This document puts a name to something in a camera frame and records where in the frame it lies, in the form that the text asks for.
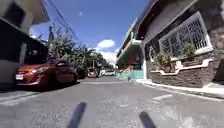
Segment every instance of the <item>street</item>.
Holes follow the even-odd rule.
[[[222,100],[145,87],[114,77],[86,79],[49,92],[0,96],[1,128],[66,128],[81,102],[86,103],[86,109],[80,128],[143,128],[139,116],[143,111],[157,128],[224,127]]]

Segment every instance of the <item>potted plant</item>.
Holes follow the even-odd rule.
[[[184,62],[185,66],[193,66],[199,64],[198,61],[195,60],[195,51],[196,48],[194,43],[188,42],[184,45],[184,55],[187,57],[186,62]]]
[[[194,59],[195,51],[196,48],[193,43],[189,42],[184,45],[184,54],[188,59],[190,60]]]
[[[162,69],[164,67],[164,56],[163,54],[158,54],[155,58],[156,70]]]
[[[171,72],[171,56],[170,55],[164,55],[164,67],[165,72]]]

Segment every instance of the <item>cloud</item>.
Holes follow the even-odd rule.
[[[114,52],[105,51],[107,48],[111,48],[115,45],[113,40],[102,40],[97,44],[97,47],[94,48],[96,52],[101,53],[103,58],[107,60],[111,65],[115,66],[116,55],[119,49],[116,49]]]
[[[113,47],[115,42],[113,40],[102,40],[100,43],[98,43],[96,50],[101,50],[105,48]]]
[[[119,52],[119,50],[120,50],[120,49],[119,49],[119,48],[117,48],[114,52],[115,52],[115,53],[118,53],[118,52]]]
[[[104,51],[101,51],[100,53],[102,54],[103,58],[107,60],[107,62],[115,66],[117,53]]]
[[[83,16],[83,13],[82,12],[79,12],[79,16],[82,17]]]
[[[29,35],[34,39],[39,36],[38,32],[36,32],[36,30],[34,30],[33,28],[30,29]]]

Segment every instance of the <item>sidewalk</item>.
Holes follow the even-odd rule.
[[[150,80],[135,80],[135,82],[144,84],[145,86],[149,87],[157,87],[173,91],[190,93],[194,95],[224,99],[224,86],[214,83],[211,83],[203,88],[187,88],[187,87],[176,87],[170,85],[156,84],[152,83]]]

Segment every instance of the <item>building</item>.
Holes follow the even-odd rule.
[[[142,40],[147,79],[199,88],[222,82],[223,5],[223,0],[151,1],[136,32],[136,40]],[[188,43],[195,48],[191,57],[184,50]],[[170,55],[168,68],[158,66],[159,55]]]
[[[46,54],[46,48],[29,37],[30,26],[49,20],[43,0],[0,1],[0,89],[13,86],[14,74],[34,49]]]
[[[143,79],[143,53],[141,50],[141,40],[136,40],[136,19],[129,28],[124,42],[117,54],[116,65],[120,73],[117,77],[121,79]]]

